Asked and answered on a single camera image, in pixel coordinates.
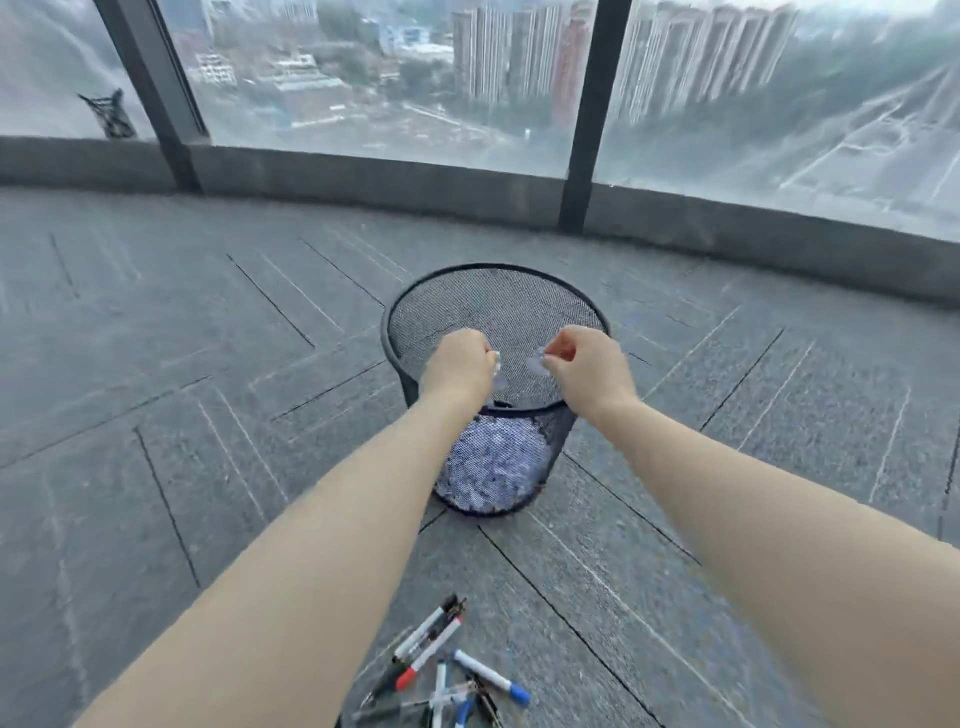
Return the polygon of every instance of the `right hand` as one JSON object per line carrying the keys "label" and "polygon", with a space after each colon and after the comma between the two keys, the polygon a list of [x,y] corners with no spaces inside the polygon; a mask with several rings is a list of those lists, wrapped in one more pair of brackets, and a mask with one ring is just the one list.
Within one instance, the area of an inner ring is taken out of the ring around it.
{"label": "right hand", "polygon": [[603,331],[564,327],[544,353],[543,366],[560,382],[564,400],[591,425],[611,407],[637,399],[627,357]]}

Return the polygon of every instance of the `hand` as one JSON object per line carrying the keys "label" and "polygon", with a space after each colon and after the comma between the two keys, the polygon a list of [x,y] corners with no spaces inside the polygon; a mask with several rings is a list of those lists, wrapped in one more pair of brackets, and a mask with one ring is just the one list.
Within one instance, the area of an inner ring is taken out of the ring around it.
{"label": "hand", "polygon": [[603,331],[564,327],[544,353],[543,366],[560,382],[564,400],[591,425],[611,407],[637,399],[627,357]]}
{"label": "hand", "polygon": [[420,396],[462,404],[472,417],[493,393],[496,359],[480,331],[461,328],[449,333],[426,363]]}

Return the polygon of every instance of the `marker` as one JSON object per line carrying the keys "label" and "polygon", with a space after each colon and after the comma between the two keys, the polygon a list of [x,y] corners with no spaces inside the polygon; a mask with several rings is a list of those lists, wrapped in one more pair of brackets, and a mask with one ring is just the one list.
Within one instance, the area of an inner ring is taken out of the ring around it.
{"label": "marker", "polygon": [[496,688],[500,688],[502,691],[507,693],[517,705],[521,705],[524,708],[530,705],[530,693],[524,690],[519,685],[514,685],[507,678],[501,675],[499,672],[491,670],[489,667],[483,663],[478,663],[472,657],[467,655],[462,650],[454,650],[453,652],[454,662],[459,663],[463,666],[468,672],[474,672],[479,675],[481,678],[486,680],[488,683],[493,685]]}
{"label": "marker", "polygon": [[453,728],[467,728],[467,721],[470,718],[470,709],[473,707],[473,698],[468,697],[460,704],[457,709],[457,720]]}
{"label": "marker", "polygon": [[424,645],[436,640],[446,629],[449,625],[449,619],[459,617],[466,609],[466,599],[461,601],[456,594],[450,595],[440,608],[435,610],[420,627],[400,644],[394,652],[390,666],[373,685],[367,697],[360,703],[360,707],[365,708],[384,695],[395,692],[396,681],[407,671],[410,659],[416,659]]}
{"label": "marker", "polygon": [[394,662],[399,662],[410,654],[426,633],[430,631],[430,627],[440,621],[447,612],[452,612],[459,604],[460,600],[457,599],[457,595],[450,595],[441,606],[437,607],[432,615],[426,618],[423,624],[411,632],[406,640],[400,643],[400,646],[394,651]]}
{"label": "marker", "polygon": [[386,705],[382,708],[373,708],[368,711],[357,711],[353,714],[353,721],[358,725],[364,723],[374,723],[378,720],[387,720],[389,718],[401,716],[409,713],[415,708],[422,708],[424,705],[430,705],[431,702],[437,705],[453,705],[466,700],[471,694],[476,692],[476,683],[466,682],[453,688],[443,691],[439,695],[431,695],[419,700],[410,700],[398,705]]}
{"label": "marker", "polygon": [[400,675],[399,679],[396,681],[397,692],[404,691],[414,684],[414,682],[417,680],[417,673],[420,672],[422,667],[426,665],[427,661],[437,654],[440,648],[443,647],[451,637],[453,637],[453,633],[460,629],[463,623],[464,621],[462,618],[455,617],[453,621],[446,627],[446,629],[440,633],[440,637],[424,648],[420,655],[417,656],[417,659],[414,660],[413,664],[409,666],[407,671]]}
{"label": "marker", "polygon": [[[446,663],[443,660],[440,660],[437,663],[437,691],[433,694],[443,694],[444,690],[446,690]],[[433,710],[431,728],[444,728],[444,706],[434,705],[433,702],[430,703],[430,706]]]}
{"label": "marker", "polygon": [[486,686],[483,685],[479,680],[477,681],[477,713],[482,717],[492,728],[503,728],[503,721],[500,720],[500,711],[496,708],[496,703],[493,702],[493,698],[490,693],[487,692]]}

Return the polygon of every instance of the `trash can rim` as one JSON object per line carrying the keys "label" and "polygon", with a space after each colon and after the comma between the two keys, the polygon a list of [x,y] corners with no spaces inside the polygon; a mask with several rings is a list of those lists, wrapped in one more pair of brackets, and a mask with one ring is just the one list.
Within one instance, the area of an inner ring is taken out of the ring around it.
{"label": "trash can rim", "polygon": [[[581,301],[586,303],[593,312],[597,315],[597,318],[600,320],[600,324],[603,326],[603,331],[608,336],[612,336],[612,330],[610,326],[610,321],[607,319],[607,316],[604,315],[603,311],[593,302],[593,299],[588,296],[586,293],[577,288],[573,283],[570,283],[567,280],[560,278],[559,276],[554,276],[550,273],[545,273],[539,271],[536,268],[528,268],[524,265],[516,265],[514,263],[493,263],[493,262],[473,262],[473,263],[460,263],[459,265],[451,265],[446,268],[440,268],[436,271],[432,271],[425,276],[414,280],[412,283],[403,288],[399,293],[397,293],[384,307],[383,318],[380,320],[380,344],[383,347],[383,352],[387,357],[387,361],[390,362],[390,365],[399,373],[404,376],[408,376],[410,379],[414,380],[418,387],[420,383],[409,373],[407,370],[400,364],[399,358],[396,356],[394,351],[394,343],[390,340],[390,320],[394,315],[394,310],[399,305],[399,303],[415,288],[424,283],[432,280],[434,278],[439,278],[440,276],[445,276],[451,273],[457,273],[459,271],[470,271],[478,269],[494,269],[501,271],[517,271],[518,273],[525,273],[530,276],[534,276],[540,279],[549,280],[552,283],[565,288],[567,291],[572,293],[574,296],[579,298]],[[551,412],[556,412],[557,410],[563,409],[566,407],[566,402],[563,399],[547,404],[544,407],[533,407],[530,409],[519,409],[514,407],[484,407],[480,410],[479,414],[481,415],[493,415],[495,417],[503,418],[529,418],[529,417],[539,417],[541,415],[546,415]]]}

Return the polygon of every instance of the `concrete ledge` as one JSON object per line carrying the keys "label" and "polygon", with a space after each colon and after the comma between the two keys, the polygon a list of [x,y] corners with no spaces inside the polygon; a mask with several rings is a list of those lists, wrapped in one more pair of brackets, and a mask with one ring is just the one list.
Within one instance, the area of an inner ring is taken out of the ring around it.
{"label": "concrete ledge", "polygon": [[555,228],[563,180],[440,164],[191,147],[204,192],[362,205],[469,220]]}
{"label": "concrete ledge", "polygon": [[0,136],[0,184],[111,192],[176,189],[155,142],[39,136]]}
{"label": "concrete ledge", "polygon": [[593,186],[585,232],[960,303],[960,244],[907,232],[601,184]]}

